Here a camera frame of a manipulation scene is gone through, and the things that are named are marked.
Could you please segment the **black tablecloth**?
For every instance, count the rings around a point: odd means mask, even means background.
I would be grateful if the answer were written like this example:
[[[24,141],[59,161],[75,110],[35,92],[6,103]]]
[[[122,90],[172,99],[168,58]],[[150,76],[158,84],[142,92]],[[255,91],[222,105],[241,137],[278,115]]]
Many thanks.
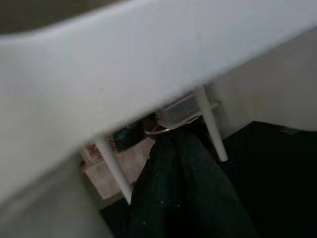
[[[317,238],[317,131],[254,121],[224,140],[228,161],[218,162],[201,125],[156,138],[191,134],[209,151],[233,185],[258,238]],[[183,207],[177,168],[181,226],[178,238],[194,238]],[[115,238],[127,238],[130,205],[120,200],[101,211]]]

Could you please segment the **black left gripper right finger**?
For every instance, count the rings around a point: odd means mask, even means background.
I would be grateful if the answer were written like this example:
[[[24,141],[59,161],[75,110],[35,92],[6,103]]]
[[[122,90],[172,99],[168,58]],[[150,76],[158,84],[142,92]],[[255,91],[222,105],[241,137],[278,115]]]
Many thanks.
[[[193,237],[258,238],[233,185],[201,142],[191,134],[178,134],[173,146]]]

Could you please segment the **pink patterned cloth bench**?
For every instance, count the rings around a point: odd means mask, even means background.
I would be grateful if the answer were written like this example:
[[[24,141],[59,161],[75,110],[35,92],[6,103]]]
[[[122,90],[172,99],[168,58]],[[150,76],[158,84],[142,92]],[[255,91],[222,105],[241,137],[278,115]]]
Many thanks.
[[[116,158],[126,175],[133,184],[141,173],[155,141],[146,138],[125,151],[117,152]],[[84,171],[102,199],[108,199],[120,192],[120,188],[111,174],[101,153],[93,143],[87,144],[81,156],[85,162]]]

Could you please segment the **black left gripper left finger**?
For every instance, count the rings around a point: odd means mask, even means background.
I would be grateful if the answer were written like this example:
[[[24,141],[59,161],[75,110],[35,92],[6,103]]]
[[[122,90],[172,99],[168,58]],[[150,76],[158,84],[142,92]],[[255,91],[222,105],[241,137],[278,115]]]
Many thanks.
[[[172,140],[158,140],[133,187],[127,238],[178,238],[181,211]]]

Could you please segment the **white plastic children table top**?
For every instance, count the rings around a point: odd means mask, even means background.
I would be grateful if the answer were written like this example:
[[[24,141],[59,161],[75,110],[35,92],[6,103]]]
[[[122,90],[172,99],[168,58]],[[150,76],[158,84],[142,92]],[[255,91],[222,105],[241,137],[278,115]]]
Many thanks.
[[[0,1],[0,238],[110,238],[88,142],[213,80],[219,132],[317,129],[317,0]]]

